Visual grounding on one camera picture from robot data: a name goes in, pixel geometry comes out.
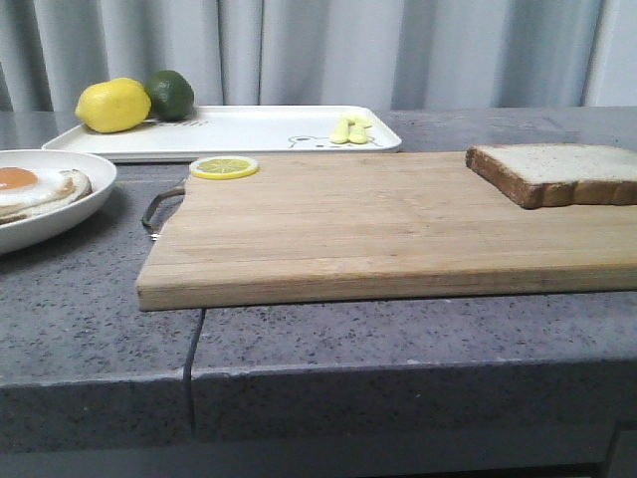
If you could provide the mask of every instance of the slice of bread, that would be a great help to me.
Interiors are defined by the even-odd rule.
[[[472,146],[467,166],[524,209],[637,204],[637,152],[589,144]]]
[[[17,211],[12,210],[4,215],[0,214],[0,225],[55,211],[67,204],[71,204],[72,202],[82,199],[93,192],[91,181],[83,172],[76,169],[69,169],[60,172],[67,177],[68,181],[72,181],[73,183],[71,192],[67,196],[54,201],[37,204],[32,207],[26,207]]]

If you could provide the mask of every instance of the fried egg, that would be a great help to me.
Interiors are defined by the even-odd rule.
[[[73,180],[56,169],[0,167],[0,215],[69,196]]]

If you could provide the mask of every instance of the lime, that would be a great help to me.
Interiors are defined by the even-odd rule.
[[[202,157],[190,163],[190,173],[204,179],[235,179],[259,169],[259,162],[246,156]]]
[[[116,78],[86,88],[78,99],[76,117],[97,132],[116,132],[140,124],[149,110],[150,98],[140,82]]]
[[[151,112],[160,120],[179,121],[190,115],[195,101],[192,87],[174,70],[155,72],[146,81]]]

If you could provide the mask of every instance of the gray curtain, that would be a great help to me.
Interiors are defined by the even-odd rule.
[[[0,110],[181,72],[198,105],[582,104],[600,0],[0,0]]]

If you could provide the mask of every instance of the gray countertop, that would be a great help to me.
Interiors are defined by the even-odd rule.
[[[637,149],[637,108],[378,115],[404,151]],[[0,149],[75,123],[0,113]],[[224,308],[203,324],[141,313],[138,219],[186,166],[117,169],[98,213],[0,257],[0,452],[546,426],[590,433],[551,451],[576,462],[603,459],[615,424],[637,418],[637,292]]]

